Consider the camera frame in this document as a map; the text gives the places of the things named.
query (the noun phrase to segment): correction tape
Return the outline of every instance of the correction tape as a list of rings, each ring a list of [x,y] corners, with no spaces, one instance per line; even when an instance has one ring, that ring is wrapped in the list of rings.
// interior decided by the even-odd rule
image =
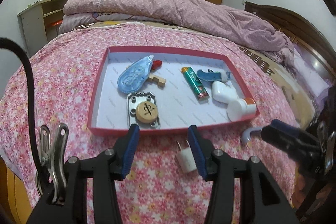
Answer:
[[[129,94],[139,91],[148,79],[153,64],[154,55],[146,56],[130,65],[118,78],[118,88]]]

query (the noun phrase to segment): wooden headboard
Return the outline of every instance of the wooden headboard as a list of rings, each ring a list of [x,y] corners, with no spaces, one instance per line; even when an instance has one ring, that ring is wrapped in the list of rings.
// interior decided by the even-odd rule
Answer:
[[[301,15],[285,8],[245,3],[245,10],[267,20],[294,44],[304,47],[336,79],[336,53],[323,34]]]

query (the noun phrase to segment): silver binder clip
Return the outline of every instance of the silver binder clip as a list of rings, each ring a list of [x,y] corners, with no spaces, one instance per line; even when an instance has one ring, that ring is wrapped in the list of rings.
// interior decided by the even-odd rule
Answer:
[[[46,125],[40,129],[39,157],[45,174],[50,176],[54,185],[54,197],[52,203],[62,203],[65,197],[67,181],[64,175],[64,152],[69,135],[68,126],[65,123],[58,125],[55,139],[50,148],[50,130]],[[35,177],[36,188],[43,194],[39,174]]]

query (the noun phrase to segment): metal bolt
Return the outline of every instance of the metal bolt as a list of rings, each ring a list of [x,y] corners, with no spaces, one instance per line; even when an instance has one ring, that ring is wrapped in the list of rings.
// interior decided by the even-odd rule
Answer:
[[[76,161],[77,161],[77,158],[76,158],[76,157],[71,157],[70,159],[68,159],[68,162],[69,162],[70,164],[74,164]]]
[[[114,149],[109,148],[105,150],[105,155],[112,156],[114,154]]]
[[[221,150],[221,149],[215,149],[215,150],[213,151],[213,153],[214,153],[216,156],[221,156],[221,155],[224,154],[223,150]]]
[[[260,158],[258,158],[257,156],[252,156],[251,162],[253,162],[254,164],[257,164],[258,162],[260,162]]]

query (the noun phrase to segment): pink blanket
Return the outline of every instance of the pink blanket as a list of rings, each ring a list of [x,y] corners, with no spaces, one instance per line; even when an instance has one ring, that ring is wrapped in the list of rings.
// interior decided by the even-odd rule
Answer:
[[[294,65],[294,46],[285,34],[252,13],[205,0],[69,0],[63,12],[113,12],[161,19],[265,51],[278,63]]]
[[[155,28],[143,24],[80,29],[55,38],[31,58],[35,78],[36,137],[42,124],[51,129],[53,139],[59,122],[69,126],[65,159],[98,155],[110,148],[115,138],[95,137],[86,126],[90,95],[101,58],[108,46],[149,45],[182,47],[228,56],[251,91],[260,115],[251,122],[204,131],[216,148],[247,160],[257,155],[279,183],[288,199],[293,191],[295,164],[287,155],[255,138],[241,147],[240,136],[250,126],[267,125],[280,119],[295,125],[295,118],[282,90],[238,46],[221,37]],[[9,80],[0,101],[0,151],[21,173],[31,205],[38,201],[27,124],[26,79],[21,66]],[[124,224],[201,224],[211,193],[211,182],[197,172],[184,175],[174,161],[176,141],[186,135],[141,137],[130,174],[116,182]],[[92,181],[88,185],[88,223],[93,221]],[[238,182],[235,193],[239,196]],[[234,220],[238,223],[239,203]]]

